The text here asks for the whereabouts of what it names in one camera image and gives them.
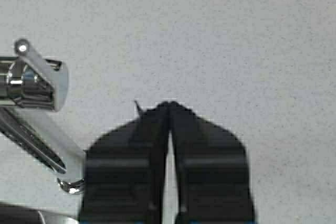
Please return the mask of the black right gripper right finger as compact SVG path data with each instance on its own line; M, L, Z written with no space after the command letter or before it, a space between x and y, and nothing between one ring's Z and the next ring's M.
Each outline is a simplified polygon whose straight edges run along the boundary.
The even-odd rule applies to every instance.
M256 223L246 148L230 130L170 103L176 223Z

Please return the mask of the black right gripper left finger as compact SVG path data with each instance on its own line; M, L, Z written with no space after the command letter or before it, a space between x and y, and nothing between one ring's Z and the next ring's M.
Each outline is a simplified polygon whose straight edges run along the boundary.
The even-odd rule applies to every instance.
M87 150L80 223L161 223L169 103L102 135Z

